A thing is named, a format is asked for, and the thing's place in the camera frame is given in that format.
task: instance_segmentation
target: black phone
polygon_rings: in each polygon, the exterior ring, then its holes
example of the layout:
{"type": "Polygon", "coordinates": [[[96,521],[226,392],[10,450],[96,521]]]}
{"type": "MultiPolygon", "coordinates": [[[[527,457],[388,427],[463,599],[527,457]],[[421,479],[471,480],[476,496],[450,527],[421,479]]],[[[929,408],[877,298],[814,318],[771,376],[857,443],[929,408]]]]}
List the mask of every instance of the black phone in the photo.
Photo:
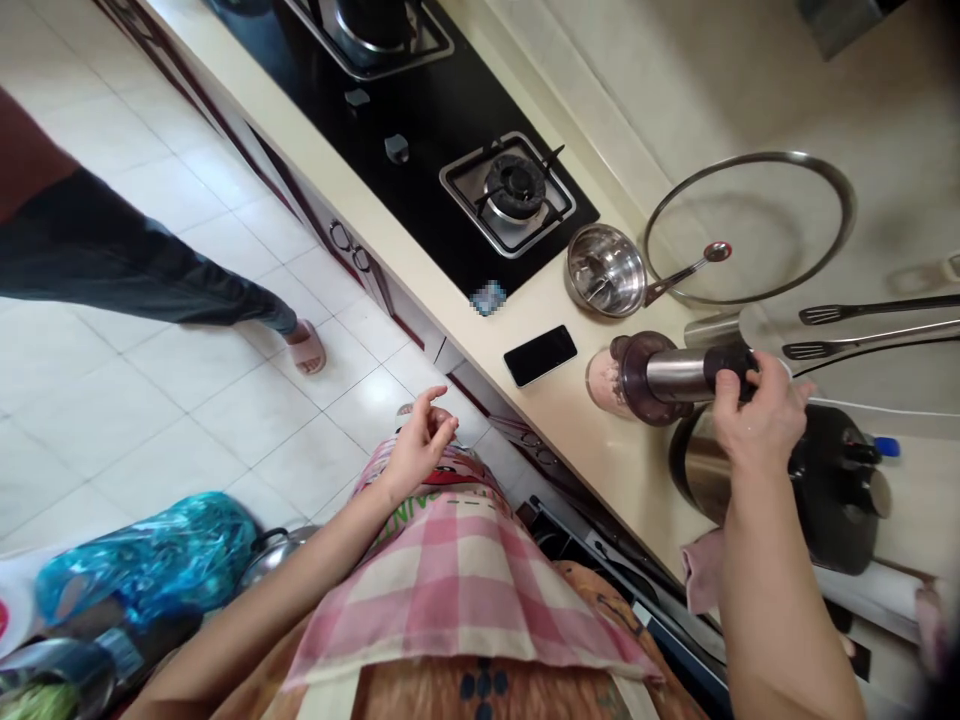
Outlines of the black phone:
{"type": "Polygon", "coordinates": [[[563,325],[545,332],[503,356],[517,387],[529,385],[538,377],[560,367],[577,355],[573,338],[563,325]]]}

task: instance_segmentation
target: green vegetable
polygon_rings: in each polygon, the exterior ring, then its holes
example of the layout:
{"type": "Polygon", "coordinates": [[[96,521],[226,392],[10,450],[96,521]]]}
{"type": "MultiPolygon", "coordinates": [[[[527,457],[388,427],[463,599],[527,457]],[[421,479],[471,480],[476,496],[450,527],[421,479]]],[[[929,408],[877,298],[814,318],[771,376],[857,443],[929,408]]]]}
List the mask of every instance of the green vegetable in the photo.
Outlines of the green vegetable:
{"type": "Polygon", "coordinates": [[[31,683],[0,697],[0,720],[72,720],[77,694],[63,683],[31,683]]]}

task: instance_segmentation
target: black glass stovetop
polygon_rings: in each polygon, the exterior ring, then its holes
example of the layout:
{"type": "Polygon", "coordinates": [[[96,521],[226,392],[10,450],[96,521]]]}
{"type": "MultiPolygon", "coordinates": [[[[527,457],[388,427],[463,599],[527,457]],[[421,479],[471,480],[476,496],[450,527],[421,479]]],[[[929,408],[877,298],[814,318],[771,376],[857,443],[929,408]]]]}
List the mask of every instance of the black glass stovetop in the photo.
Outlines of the black glass stovetop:
{"type": "Polygon", "coordinates": [[[493,249],[443,187],[442,168],[508,133],[522,133],[543,155],[551,148],[436,4],[424,3],[454,52],[363,82],[344,72],[284,0],[258,0],[259,14],[231,9],[237,1],[207,0],[466,297],[491,281],[509,296],[562,252],[574,232],[598,218],[563,168],[561,154],[553,170],[575,199],[576,210],[536,246],[510,259],[493,249]],[[354,108],[345,95],[358,88],[370,101],[354,108]],[[391,162],[384,149],[384,140],[397,134],[406,139],[410,154],[400,165],[391,162]]]}

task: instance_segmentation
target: slotted spatula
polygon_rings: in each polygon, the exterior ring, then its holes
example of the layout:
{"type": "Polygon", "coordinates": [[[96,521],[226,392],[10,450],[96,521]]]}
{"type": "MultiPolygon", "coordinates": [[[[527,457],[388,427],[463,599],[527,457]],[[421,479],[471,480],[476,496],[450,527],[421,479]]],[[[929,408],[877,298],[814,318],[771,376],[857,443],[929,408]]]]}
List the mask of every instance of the slotted spatula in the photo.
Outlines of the slotted spatula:
{"type": "Polygon", "coordinates": [[[832,357],[847,350],[854,350],[864,346],[896,343],[896,341],[904,338],[910,338],[911,341],[935,340],[953,335],[960,339],[960,320],[946,320],[944,322],[933,323],[932,325],[921,325],[920,327],[907,328],[905,330],[893,330],[892,332],[865,335],[859,338],[847,338],[845,340],[790,343],[789,345],[784,345],[782,350],[783,354],[791,360],[819,360],[820,358],[832,357]]]}
{"type": "Polygon", "coordinates": [[[940,295],[915,300],[897,300],[872,305],[818,305],[800,311],[800,322],[804,325],[826,325],[861,315],[877,315],[884,312],[902,312],[903,310],[934,310],[942,307],[960,306],[960,295],[940,295]]]}

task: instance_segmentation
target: kitchen countertop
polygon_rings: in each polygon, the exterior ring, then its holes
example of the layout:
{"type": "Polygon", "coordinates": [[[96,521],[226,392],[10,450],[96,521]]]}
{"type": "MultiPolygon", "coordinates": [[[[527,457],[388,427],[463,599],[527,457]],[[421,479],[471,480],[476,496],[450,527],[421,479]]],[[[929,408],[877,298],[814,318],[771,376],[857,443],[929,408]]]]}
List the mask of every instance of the kitchen countertop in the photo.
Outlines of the kitchen countertop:
{"type": "MultiPolygon", "coordinates": [[[[666,462],[670,430],[600,410],[586,393],[584,375],[590,358],[616,335],[656,330],[682,343],[693,312],[664,297],[624,320],[588,315],[566,294],[560,254],[493,316],[480,317],[202,0],[140,2],[551,449],[682,580],[679,546],[713,525],[673,487],[666,462]],[[577,357],[518,389],[503,354],[561,324],[573,337],[577,357]]],[[[600,212],[600,222],[639,236],[645,217],[495,15],[476,0],[441,4],[547,143],[566,144],[564,166],[600,212]]]]}

